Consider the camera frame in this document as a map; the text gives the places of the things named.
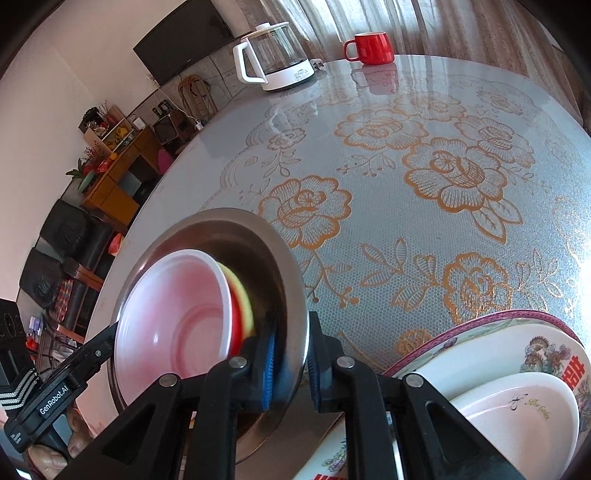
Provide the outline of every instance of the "yellow bowl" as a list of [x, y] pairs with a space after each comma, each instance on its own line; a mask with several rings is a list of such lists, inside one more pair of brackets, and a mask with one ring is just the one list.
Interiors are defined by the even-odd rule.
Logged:
[[222, 269], [228, 285], [230, 285], [230, 290], [232, 290], [238, 301], [240, 314], [242, 315], [242, 340], [244, 340], [255, 334], [255, 320], [252, 314], [251, 301], [248, 298], [244, 285], [242, 285], [236, 274], [220, 262], [217, 262], [217, 264]]

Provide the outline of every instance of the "finger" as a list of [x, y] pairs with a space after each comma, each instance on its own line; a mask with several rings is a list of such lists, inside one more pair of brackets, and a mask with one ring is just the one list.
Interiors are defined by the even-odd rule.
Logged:
[[28, 453], [35, 467], [48, 480], [53, 480], [67, 465], [62, 455], [44, 445], [34, 445], [29, 448]]
[[74, 432], [68, 442], [68, 452], [70, 452], [72, 458], [76, 458], [91, 442], [92, 437], [88, 428], [83, 429], [81, 432]]
[[82, 426], [85, 424], [82, 416], [75, 408], [68, 408], [66, 410], [66, 419], [73, 432], [79, 432]]

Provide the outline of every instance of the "wall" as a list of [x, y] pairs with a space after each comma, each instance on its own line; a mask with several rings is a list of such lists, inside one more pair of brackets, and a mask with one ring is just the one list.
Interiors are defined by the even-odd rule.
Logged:
[[70, 183], [85, 143], [76, 128], [96, 98], [50, 44], [43, 24], [0, 82], [0, 297], [15, 300], [28, 252]]
[[[183, 1], [66, 0], [46, 23], [51, 42], [88, 90], [128, 114], [154, 91], [133, 47]], [[249, 30], [233, 0], [214, 3], [235, 35]]]
[[[258, 85], [246, 85], [241, 83], [236, 77], [236, 67], [234, 66], [234, 55], [232, 49], [239, 40], [236, 40], [222, 48], [216, 50], [211, 55], [199, 60], [191, 65], [185, 71], [181, 72], [175, 78], [160, 90], [157, 90], [144, 100], [132, 113], [141, 117], [148, 125], [153, 125], [158, 117], [152, 111], [162, 100], [168, 96], [179, 108], [184, 109], [183, 101], [178, 94], [178, 84], [188, 75], [199, 75], [211, 86], [211, 96], [218, 109], [224, 108], [228, 102], [245, 88], [260, 88]], [[248, 58], [247, 71], [250, 72]]]
[[[82, 115], [105, 100], [130, 113], [154, 91], [133, 47], [183, 1], [66, 0], [9, 66], [0, 82], [0, 297], [16, 298], [65, 172], [83, 155]], [[234, 0], [213, 2], [235, 35], [249, 30]], [[229, 100], [223, 88], [216, 96]]]

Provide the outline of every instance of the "television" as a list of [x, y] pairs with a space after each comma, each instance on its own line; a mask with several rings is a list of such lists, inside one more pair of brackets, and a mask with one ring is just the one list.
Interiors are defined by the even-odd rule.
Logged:
[[134, 52], [163, 85], [232, 40], [230, 28], [210, 0], [187, 0], [156, 25]]

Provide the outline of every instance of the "pink bowl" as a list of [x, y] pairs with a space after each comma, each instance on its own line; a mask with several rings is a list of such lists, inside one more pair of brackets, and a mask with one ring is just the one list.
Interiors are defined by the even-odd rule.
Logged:
[[129, 294], [115, 337], [127, 405], [166, 373], [207, 373], [227, 358], [231, 331], [230, 289], [212, 257], [179, 250], [158, 260]]

